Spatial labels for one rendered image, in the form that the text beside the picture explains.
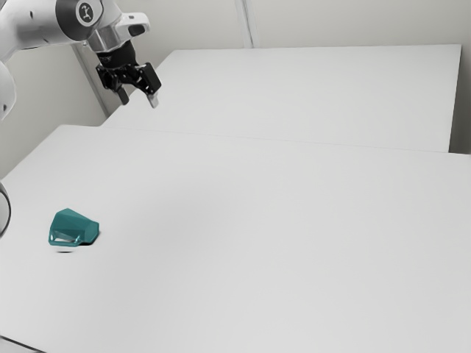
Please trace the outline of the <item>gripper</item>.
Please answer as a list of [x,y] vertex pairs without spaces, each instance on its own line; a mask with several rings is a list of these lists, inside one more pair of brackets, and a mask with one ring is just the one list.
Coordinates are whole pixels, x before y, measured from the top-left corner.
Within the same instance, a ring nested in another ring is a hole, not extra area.
[[127,105],[130,101],[121,81],[124,74],[121,68],[128,67],[127,73],[130,76],[131,85],[146,95],[152,108],[158,106],[157,94],[162,83],[151,63],[143,65],[137,63],[135,48],[131,40],[126,41],[113,51],[100,52],[96,55],[99,59],[96,72],[103,87],[113,91],[119,97],[122,105]]

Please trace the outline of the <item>teal faceted mug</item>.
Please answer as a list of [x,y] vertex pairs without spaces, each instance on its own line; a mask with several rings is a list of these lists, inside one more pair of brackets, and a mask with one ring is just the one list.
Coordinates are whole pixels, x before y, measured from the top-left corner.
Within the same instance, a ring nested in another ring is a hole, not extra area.
[[51,246],[88,246],[98,238],[99,233],[98,222],[66,208],[55,214],[48,242]]

